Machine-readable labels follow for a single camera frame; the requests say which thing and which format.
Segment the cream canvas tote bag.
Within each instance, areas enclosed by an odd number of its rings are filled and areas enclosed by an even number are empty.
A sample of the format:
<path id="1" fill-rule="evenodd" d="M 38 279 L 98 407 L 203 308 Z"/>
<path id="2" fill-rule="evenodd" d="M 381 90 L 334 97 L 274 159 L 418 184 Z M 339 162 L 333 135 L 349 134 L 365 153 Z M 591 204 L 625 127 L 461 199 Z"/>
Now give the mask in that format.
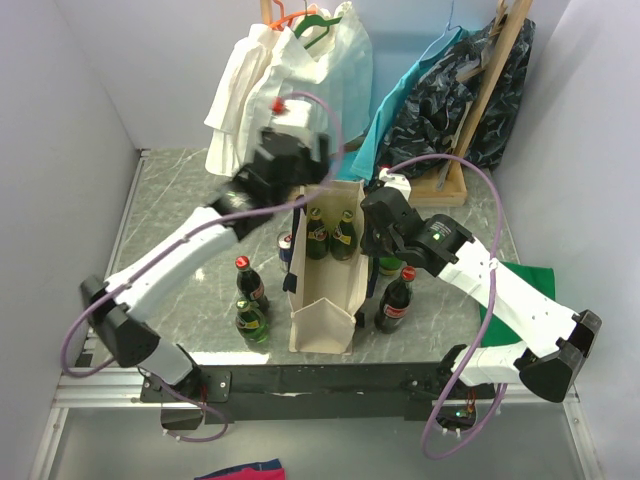
<path id="1" fill-rule="evenodd" d="M 356 330 L 355 314 L 364 304 L 369 280 L 369 260 L 361 253 L 364 214 L 360 208 L 365 198 L 361 182 L 334 181 L 319 191 L 315 186 L 302 187 L 302 196 L 312 201 L 298 209 L 293 231 L 291 263 L 285 277 L 285 290 L 291 306 L 291 352 L 349 355 Z M 355 253 L 347 260 L 327 255 L 313 260 L 306 255 L 307 214 L 313 207 L 321 210 L 328 230 L 340 221 L 342 213 L 354 213 Z"/>

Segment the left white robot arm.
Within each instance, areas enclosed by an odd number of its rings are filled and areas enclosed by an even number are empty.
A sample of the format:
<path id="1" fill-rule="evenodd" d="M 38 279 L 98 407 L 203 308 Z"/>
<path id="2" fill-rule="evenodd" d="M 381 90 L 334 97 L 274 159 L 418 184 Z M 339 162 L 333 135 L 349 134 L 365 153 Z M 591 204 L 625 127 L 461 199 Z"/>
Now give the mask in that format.
<path id="1" fill-rule="evenodd" d="M 147 323 L 167 294 L 202 264 L 228 250 L 275 213 L 290 208 L 299 186 L 322 183 L 330 173 L 329 138 L 311 143 L 273 129 L 260 133 L 252 160 L 224 182 L 213 200 L 137 262 L 105 280 L 81 284 L 88 323 L 124 368 L 138 367 L 164 382 L 176 401 L 193 399 L 200 388 L 196 364 L 178 345 Z"/>

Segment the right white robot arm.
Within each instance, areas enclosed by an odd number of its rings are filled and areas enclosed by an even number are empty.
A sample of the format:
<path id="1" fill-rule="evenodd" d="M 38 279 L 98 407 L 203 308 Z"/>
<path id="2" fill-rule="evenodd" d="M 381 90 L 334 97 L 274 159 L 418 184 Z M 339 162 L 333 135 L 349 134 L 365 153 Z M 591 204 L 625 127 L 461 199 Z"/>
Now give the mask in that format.
<path id="1" fill-rule="evenodd" d="M 438 374 L 441 392 L 460 398 L 472 386 L 522 384 L 538 397 L 564 401 L 601 328 L 590 310 L 576 313 L 518 277 L 448 215 L 421 218 L 402 193 L 381 187 L 361 203 L 369 256 L 395 256 L 492 309 L 519 342 L 471 350 L 455 346 Z"/>

